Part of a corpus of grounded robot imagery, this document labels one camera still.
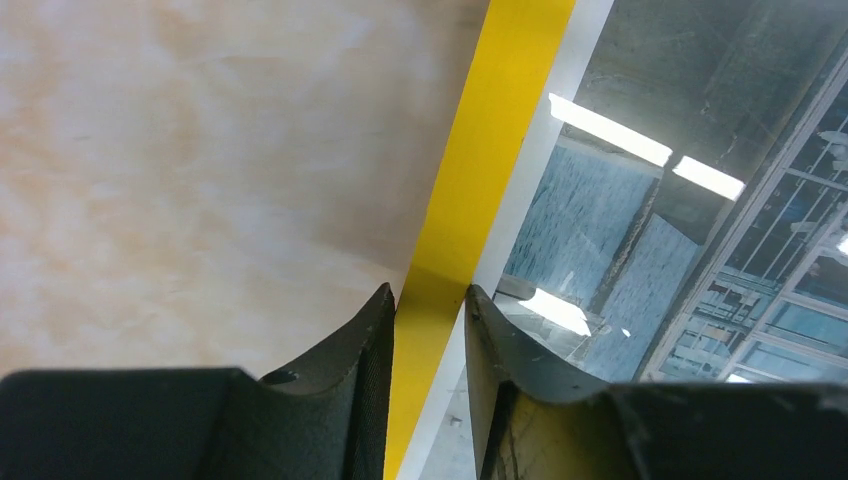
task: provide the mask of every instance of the marble surface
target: marble surface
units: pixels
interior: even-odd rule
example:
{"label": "marble surface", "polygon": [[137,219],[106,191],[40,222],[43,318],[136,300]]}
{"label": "marble surface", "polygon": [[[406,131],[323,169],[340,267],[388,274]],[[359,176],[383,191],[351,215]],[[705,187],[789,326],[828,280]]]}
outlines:
{"label": "marble surface", "polygon": [[480,0],[0,0],[0,374],[261,374],[399,292]]}

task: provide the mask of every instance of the yellow stripe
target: yellow stripe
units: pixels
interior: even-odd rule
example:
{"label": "yellow stripe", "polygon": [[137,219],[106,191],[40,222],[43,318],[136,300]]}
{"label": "yellow stripe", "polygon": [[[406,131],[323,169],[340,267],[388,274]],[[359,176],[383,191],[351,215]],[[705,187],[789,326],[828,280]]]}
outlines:
{"label": "yellow stripe", "polygon": [[397,476],[575,0],[491,0],[398,302],[386,479]]}

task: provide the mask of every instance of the beige marble tabletop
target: beige marble tabletop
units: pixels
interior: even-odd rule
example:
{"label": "beige marble tabletop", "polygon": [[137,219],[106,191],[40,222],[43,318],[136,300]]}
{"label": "beige marble tabletop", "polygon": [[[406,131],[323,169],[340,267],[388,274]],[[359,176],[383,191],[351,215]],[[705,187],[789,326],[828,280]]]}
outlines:
{"label": "beige marble tabletop", "polygon": [[399,290],[481,0],[0,0],[0,374],[255,374]]}

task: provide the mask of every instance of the yellow tape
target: yellow tape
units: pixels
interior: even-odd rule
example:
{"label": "yellow tape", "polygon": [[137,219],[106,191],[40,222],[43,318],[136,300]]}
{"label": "yellow tape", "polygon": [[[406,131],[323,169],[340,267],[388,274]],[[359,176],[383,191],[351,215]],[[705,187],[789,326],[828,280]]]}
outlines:
{"label": "yellow tape", "polygon": [[384,478],[394,479],[575,0],[491,0],[398,302]]}

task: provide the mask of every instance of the yellow strip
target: yellow strip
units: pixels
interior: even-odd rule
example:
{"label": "yellow strip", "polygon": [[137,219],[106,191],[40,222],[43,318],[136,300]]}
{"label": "yellow strip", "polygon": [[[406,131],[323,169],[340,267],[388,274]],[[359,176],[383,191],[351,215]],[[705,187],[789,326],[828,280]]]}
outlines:
{"label": "yellow strip", "polygon": [[575,0],[491,0],[398,303],[384,478],[394,479]]}

